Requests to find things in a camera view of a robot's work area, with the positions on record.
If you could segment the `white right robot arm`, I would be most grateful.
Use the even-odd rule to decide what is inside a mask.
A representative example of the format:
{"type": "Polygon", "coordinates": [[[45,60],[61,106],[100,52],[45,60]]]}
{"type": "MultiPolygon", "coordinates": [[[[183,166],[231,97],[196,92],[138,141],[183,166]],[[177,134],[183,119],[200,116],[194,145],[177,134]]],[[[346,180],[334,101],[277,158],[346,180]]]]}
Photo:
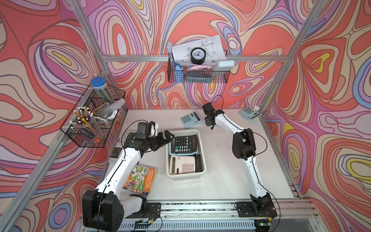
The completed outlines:
{"type": "Polygon", "coordinates": [[[270,192],[265,188],[256,162],[256,144],[254,132],[243,129],[231,121],[222,110],[204,110],[205,123],[213,128],[215,125],[230,133],[232,138],[232,153],[240,159],[245,169],[251,188],[251,211],[260,217],[274,218],[277,216],[270,192]]]}

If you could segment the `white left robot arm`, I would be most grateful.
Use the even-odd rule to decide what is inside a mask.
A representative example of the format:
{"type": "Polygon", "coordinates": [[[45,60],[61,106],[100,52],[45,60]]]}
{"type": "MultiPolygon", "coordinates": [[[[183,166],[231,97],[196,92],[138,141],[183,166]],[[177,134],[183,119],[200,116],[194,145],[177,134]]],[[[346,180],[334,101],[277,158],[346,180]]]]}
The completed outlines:
{"type": "Polygon", "coordinates": [[[110,173],[95,190],[88,190],[83,195],[84,226],[98,231],[116,232],[123,219],[146,214],[148,207],[145,196],[130,194],[125,200],[119,200],[123,186],[144,153],[157,151],[174,138],[168,130],[155,135],[130,133],[110,173]]]}

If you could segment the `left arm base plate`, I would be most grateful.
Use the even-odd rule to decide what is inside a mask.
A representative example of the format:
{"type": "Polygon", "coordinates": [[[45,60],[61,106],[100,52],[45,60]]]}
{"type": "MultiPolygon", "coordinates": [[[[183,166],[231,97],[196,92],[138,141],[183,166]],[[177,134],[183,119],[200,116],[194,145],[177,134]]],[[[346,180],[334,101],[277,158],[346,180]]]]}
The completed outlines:
{"type": "Polygon", "coordinates": [[[160,216],[161,203],[147,203],[144,209],[141,209],[137,213],[133,213],[125,219],[135,219],[135,218],[157,218],[160,216]]]}

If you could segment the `pink calculator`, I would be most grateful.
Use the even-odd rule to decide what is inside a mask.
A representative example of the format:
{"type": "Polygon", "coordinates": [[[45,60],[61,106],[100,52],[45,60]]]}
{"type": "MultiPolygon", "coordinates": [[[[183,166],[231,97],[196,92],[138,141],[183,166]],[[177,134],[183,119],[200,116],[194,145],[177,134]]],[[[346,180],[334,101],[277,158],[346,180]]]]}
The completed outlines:
{"type": "Polygon", "coordinates": [[[171,156],[170,174],[181,175],[196,172],[196,160],[193,156],[171,156]]]}

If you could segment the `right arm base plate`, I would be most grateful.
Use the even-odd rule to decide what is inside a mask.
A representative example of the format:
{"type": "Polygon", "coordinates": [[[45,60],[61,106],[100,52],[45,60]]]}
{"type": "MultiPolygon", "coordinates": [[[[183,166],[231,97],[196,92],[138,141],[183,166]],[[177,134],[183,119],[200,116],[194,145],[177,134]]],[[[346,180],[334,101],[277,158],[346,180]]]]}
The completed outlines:
{"type": "Polygon", "coordinates": [[[275,218],[278,216],[274,204],[259,206],[250,201],[236,202],[234,204],[240,218],[275,218]]]}

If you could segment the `cream plastic storage box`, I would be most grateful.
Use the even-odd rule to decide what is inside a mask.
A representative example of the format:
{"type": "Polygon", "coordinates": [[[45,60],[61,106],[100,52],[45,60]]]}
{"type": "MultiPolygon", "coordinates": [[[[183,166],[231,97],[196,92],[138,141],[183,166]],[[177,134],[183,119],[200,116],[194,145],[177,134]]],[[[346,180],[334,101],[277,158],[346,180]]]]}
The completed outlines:
{"type": "Polygon", "coordinates": [[[166,145],[166,174],[174,180],[199,178],[207,171],[206,161],[203,152],[201,134],[198,130],[174,130],[171,131],[175,138],[166,145]],[[189,173],[181,175],[170,174],[171,156],[194,156],[200,154],[202,157],[203,171],[200,173],[189,173]]]}

